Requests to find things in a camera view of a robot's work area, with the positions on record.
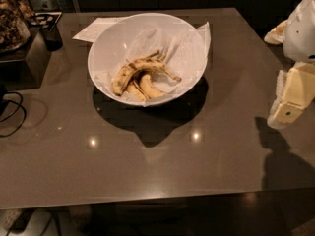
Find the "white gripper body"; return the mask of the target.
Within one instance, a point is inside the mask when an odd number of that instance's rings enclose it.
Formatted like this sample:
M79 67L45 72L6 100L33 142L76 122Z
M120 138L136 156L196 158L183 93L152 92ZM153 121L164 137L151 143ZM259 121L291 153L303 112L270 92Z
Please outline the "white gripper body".
M302 0L289 15L283 53L297 62L315 62L315 0Z

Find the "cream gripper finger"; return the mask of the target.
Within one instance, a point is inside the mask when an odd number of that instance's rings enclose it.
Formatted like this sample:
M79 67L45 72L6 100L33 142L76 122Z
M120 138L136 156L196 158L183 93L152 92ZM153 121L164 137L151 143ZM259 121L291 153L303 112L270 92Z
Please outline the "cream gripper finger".
M288 72L280 70L276 99L267 120L268 126L283 129L293 124L315 99L315 65L297 62Z
M284 30L286 27L287 21L282 21L276 27L274 27L271 31L269 31L264 37L264 41L273 44L279 45L284 43Z

